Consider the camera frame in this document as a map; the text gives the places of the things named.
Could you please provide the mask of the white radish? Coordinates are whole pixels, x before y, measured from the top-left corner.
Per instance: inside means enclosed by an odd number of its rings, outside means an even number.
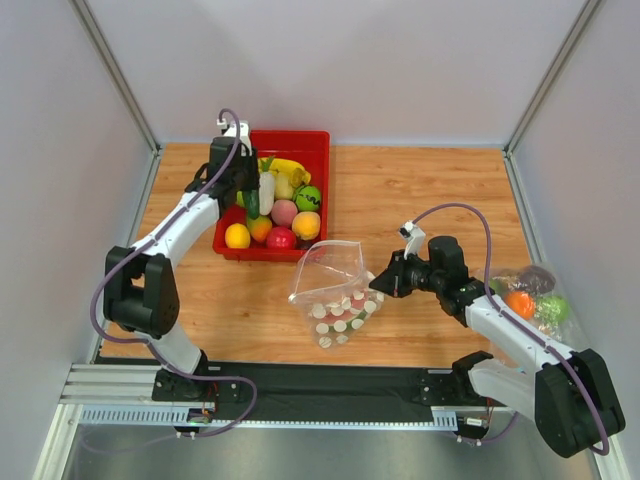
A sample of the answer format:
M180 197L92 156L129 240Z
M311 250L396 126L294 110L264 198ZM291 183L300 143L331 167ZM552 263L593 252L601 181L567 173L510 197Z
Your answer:
M276 177L271 172L271 164L274 160L273 156L260 158L259 166L259 211L262 216L270 214L274 201L276 189Z

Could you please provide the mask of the dark green cucumber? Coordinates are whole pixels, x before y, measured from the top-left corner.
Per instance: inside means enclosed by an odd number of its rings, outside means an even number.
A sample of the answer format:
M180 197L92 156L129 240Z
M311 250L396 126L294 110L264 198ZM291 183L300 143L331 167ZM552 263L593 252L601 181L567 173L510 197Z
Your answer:
M243 191L242 197L247 211L247 216L255 220L260 216L260 199L258 190Z

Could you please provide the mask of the yellow pear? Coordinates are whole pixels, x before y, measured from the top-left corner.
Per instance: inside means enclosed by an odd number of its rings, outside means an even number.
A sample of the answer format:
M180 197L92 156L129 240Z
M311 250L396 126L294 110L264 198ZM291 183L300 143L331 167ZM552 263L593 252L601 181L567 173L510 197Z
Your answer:
M275 199L291 200L294 195L295 188L290 183L289 177L285 173L278 173L275 182Z

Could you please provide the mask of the polka dot zip bag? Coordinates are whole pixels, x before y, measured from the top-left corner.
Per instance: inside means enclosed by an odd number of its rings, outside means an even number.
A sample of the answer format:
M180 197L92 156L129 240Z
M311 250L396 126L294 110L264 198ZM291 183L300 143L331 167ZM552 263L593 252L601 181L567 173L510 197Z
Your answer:
M385 295L369 288L372 279L374 275L365 265L359 242L320 241L298 261L288 303L300 311L318 347L324 350L335 349L346 345L382 308ZM355 296L360 292L375 295L379 302L379 309L360 328L347 328L341 321L330 327L327 323L318 321L316 311L322 309L323 305L338 306L345 297Z

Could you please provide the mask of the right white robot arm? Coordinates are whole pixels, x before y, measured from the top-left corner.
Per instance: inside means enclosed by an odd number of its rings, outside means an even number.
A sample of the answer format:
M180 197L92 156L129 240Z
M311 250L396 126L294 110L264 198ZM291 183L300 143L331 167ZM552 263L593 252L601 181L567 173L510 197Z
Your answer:
M462 248L451 236L429 241L411 225L371 288L394 298L416 290L432 293L441 309L486 337L515 360L507 367L486 352L459 360L464 387L530 419L545 443L569 458L583 450L606 456L611 436L626 421L605 360L577 351L517 317L488 284L470 276Z

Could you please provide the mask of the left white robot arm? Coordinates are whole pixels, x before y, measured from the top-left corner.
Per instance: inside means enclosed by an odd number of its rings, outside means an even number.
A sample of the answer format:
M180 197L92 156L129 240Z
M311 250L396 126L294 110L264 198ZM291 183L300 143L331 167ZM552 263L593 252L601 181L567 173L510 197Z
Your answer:
M131 247L112 248L105 261L103 314L134 333L160 362L152 398L198 401L214 389L208 359L178 322L174 270L200 236L217 224L238 192L258 187L257 160L244 137L214 138L209 159L170 214Z

